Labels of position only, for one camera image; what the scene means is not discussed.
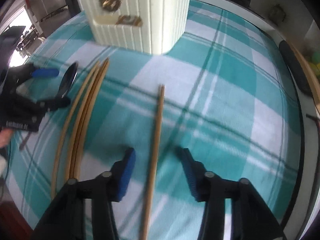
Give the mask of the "person left hand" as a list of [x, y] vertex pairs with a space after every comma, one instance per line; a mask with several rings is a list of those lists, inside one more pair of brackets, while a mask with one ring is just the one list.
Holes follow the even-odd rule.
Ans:
[[8, 146], [15, 131], [9, 128], [3, 128], [0, 131], [0, 148]]

